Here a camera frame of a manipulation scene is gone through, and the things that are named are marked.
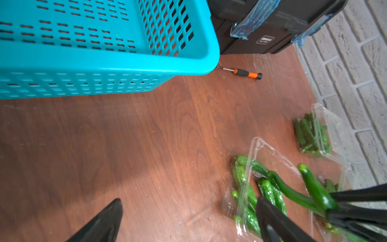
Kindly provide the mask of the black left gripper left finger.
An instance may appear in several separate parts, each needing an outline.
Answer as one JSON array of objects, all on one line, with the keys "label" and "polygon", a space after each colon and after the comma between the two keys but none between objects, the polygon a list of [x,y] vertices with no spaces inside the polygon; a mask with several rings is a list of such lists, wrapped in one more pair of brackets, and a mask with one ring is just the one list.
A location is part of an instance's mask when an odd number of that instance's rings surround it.
[{"label": "black left gripper left finger", "polygon": [[122,217],[122,201],[116,198],[67,242],[115,242]]}]

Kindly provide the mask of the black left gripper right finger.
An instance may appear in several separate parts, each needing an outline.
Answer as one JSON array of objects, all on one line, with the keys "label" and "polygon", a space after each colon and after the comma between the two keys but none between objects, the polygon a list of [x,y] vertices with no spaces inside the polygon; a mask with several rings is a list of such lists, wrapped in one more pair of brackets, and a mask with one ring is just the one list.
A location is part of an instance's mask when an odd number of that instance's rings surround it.
[{"label": "black left gripper right finger", "polygon": [[264,242],[315,242],[263,196],[258,198],[256,216]]}]

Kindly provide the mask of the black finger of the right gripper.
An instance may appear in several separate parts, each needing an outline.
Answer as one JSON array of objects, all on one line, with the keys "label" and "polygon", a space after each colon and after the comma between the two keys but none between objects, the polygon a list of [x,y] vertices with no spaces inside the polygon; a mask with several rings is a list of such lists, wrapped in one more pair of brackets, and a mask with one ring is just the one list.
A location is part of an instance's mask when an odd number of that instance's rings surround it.
[{"label": "black finger of the right gripper", "polygon": [[330,224],[349,232],[367,242],[385,242],[387,237],[374,232],[364,225],[387,229],[387,211],[369,209],[351,205],[351,202],[385,202],[387,185],[378,185],[366,189],[331,193],[330,196],[339,204],[338,209],[329,209],[326,219]]}]

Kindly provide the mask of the green pepper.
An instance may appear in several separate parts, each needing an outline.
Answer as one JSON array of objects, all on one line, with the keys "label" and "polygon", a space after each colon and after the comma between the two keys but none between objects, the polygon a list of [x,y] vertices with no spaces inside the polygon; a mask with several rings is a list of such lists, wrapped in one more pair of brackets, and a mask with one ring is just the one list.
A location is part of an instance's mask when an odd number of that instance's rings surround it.
[{"label": "green pepper", "polygon": [[339,210],[339,204],[316,179],[306,164],[298,164],[297,169],[300,171],[304,184],[321,214],[325,215],[328,210]]}]

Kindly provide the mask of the clear clamshell container with peppers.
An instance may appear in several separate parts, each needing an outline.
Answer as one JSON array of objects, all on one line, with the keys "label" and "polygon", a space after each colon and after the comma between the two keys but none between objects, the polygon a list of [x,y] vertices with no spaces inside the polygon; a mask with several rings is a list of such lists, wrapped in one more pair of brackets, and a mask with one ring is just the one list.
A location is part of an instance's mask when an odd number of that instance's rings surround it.
[{"label": "clear clamshell container with peppers", "polygon": [[231,182],[222,204],[222,212],[235,223],[236,241],[262,241],[258,233],[258,216],[253,208],[261,195],[280,207],[289,219],[313,237],[312,212],[275,189],[274,181],[267,176],[269,171],[276,172],[290,188],[308,195],[296,165],[262,138],[253,138],[249,153],[231,160]]}]

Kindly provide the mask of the teal plastic basket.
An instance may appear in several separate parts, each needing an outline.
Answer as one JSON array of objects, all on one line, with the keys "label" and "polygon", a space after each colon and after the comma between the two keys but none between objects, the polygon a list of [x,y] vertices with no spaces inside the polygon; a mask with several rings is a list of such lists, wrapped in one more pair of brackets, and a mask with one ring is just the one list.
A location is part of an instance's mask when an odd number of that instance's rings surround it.
[{"label": "teal plastic basket", "polygon": [[1,1],[1,99],[150,92],[213,71],[206,1]]}]

